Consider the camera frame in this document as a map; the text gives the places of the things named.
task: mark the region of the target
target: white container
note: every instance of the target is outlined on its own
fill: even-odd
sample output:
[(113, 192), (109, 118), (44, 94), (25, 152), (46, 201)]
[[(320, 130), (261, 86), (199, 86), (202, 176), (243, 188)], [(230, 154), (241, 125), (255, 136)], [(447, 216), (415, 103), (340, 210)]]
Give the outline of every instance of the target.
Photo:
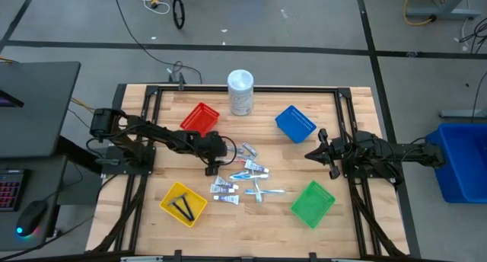
[(228, 75), (230, 110), (235, 115), (247, 115), (253, 106), (253, 76), (246, 70), (234, 70)]

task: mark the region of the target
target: gray floor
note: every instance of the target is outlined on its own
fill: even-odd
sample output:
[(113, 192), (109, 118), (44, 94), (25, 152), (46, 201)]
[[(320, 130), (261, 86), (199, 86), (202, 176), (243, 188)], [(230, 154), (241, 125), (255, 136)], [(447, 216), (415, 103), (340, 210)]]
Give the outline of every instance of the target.
[[(465, 45), (454, 40), (459, 37), (463, 21), (410, 27), (402, 20), (404, 0), (364, 1), (377, 50), (465, 53)], [(23, 2), (0, 0), (0, 36)], [(469, 5), (487, 14), (483, 2), (470, 0)], [(184, 29), (178, 31), (170, 15), (152, 14), (139, 0), (120, 0), (129, 26), (143, 43), (222, 45), (225, 42), (245, 46), (367, 49), (356, 0), (184, 0), (184, 3), (188, 17)], [(432, 4), (429, 0), (410, 3), (411, 6)], [(467, 34), (477, 21), (478, 18), (467, 23)], [(114, 0), (33, 0), (11, 40), (133, 43)], [(81, 62), (73, 96), (93, 107), (109, 107), (119, 83), (166, 81), (168, 76), (165, 65), (148, 58), (141, 50), (7, 46), (0, 53), (21, 62)], [(203, 74), (204, 84), (223, 84), (229, 71), (248, 69), (256, 83), (263, 85), (370, 86), (376, 107), (380, 109), (368, 56), (184, 50), (151, 53), (168, 62), (182, 60), (197, 68)], [(439, 110), (471, 108), (487, 60), (381, 57), (379, 63), (396, 137), (399, 142), (408, 142), (432, 132), (443, 122), (438, 118)], [(184, 75), (188, 82), (198, 82), (196, 74), (187, 71)], [(479, 105), (487, 106), (485, 95), (480, 95)], [(71, 109), (90, 122), (90, 114), (85, 110), (75, 105)], [(89, 137), (86, 128), (70, 113), (62, 134), (82, 146)], [(484, 261), (487, 207), (445, 203), (432, 169), (407, 164), (405, 170), (422, 257)], [(87, 179), (83, 188), (88, 189), (84, 193), (92, 196), (100, 181), (87, 172), (84, 175)], [(63, 206), (58, 227), (72, 227), (93, 211), (93, 203)], [(87, 223), (24, 257), (81, 253), (89, 228)]]

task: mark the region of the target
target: keyboard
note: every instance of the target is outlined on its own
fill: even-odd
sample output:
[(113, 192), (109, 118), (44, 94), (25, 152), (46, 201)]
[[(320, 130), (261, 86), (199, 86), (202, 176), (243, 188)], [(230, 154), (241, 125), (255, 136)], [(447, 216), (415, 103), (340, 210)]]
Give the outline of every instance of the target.
[(15, 212), (22, 194), (25, 170), (0, 170), (0, 212)]

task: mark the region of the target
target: yellow basket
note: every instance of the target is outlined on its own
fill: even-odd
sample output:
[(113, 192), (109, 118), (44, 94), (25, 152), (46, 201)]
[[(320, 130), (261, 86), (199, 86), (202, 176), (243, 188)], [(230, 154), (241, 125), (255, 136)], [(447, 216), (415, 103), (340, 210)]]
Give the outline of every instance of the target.
[[(181, 214), (181, 212), (179, 212), (175, 206), (171, 206), (169, 204), (169, 202), (172, 199), (176, 197), (180, 197), (184, 193), (186, 194), (185, 198), (186, 201), (188, 202), (188, 206), (191, 208), (191, 212), (195, 217), (195, 220), (192, 222), (186, 219), (186, 217), (184, 217), (183, 214)], [(191, 228), (193, 225), (195, 225), (196, 220), (198, 220), (199, 216), (201, 215), (201, 212), (204, 210), (207, 203), (208, 201), (206, 199), (204, 199), (197, 193), (193, 192), (183, 184), (176, 182), (166, 193), (166, 196), (162, 199), (162, 201), (159, 203), (159, 207), (161, 207), (163, 210), (171, 214), (175, 219), (179, 220), (184, 225), (187, 225), (188, 227)], [(186, 211), (186, 206), (184, 205), (184, 201), (182, 199), (177, 201), (177, 205), (181, 209)]]

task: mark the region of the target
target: wooden tabletop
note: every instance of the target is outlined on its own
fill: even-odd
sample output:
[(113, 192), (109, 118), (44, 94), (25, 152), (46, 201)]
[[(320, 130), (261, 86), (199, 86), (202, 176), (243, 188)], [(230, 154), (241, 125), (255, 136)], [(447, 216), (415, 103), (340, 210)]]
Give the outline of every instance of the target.
[[(371, 89), (351, 88), (351, 91), (358, 128), (380, 136)], [(145, 85), (127, 85), (122, 109), (128, 114), (139, 115), (144, 92)], [(136, 254), (172, 255), (174, 250), (181, 249), (183, 255), (190, 256), (308, 257), (308, 253), (316, 252), (318, 257), (359, 257), (347, 180), (343, 176), (330, 180), (327, 166), (304, 158), (319, 145), (318, 131), (315, 130), (304, 142), (294, 144), (274, 121), (293, 104), (318, 129), (326, 128), (330, 138), (339, 137), (336, 107), (331, 94), (255, 92), (252, 113), (237, 117), (230, 113), (227, 93), (165, 91), (158, 125), (180, 129), (181, 121), (199, 102), (221, 114), (213, 130), (232, 138), (237, 144), (248, 142), (258, 151), (256, 162), (270, 169), (270, 179), (260, 181), (260, 188), (286, 189), (286, 193), (265, 195), (263, 203), (256, 203), (254, 196), (244, 194), (245, 189), (253, 189), (253, 184), (240, 182), (238, 206), (214, 201), (209, 188), (215, 177), (204, 175), (204, 164), (196, 157), (178, 155), (157, 144)], [(148, 117), (152, 116), (152, 110), (151, 105)], [(244, 166), (235, 162), (221, 167), (220, 175), (228, 179), (230, 174), (242, 169)], [(308, 228), (290, 210), (300, 192), (313, 180), (336, 198), (316, 229)], [(207, 207), (192, 228), (159, 207), (165, 193), (177, 181), (208, 200)], [(369, 184), (378, 223), (401, 251), (409, 253), (393, 186), (384, 179), (370, 179)], [(119, 218), (125, 187), (126, 177), (120, 176), (103, 189), (87, 249), (98, 245)], [(372, 254), (368, 226), (365, 221), (363, 223), (368, 252)]]

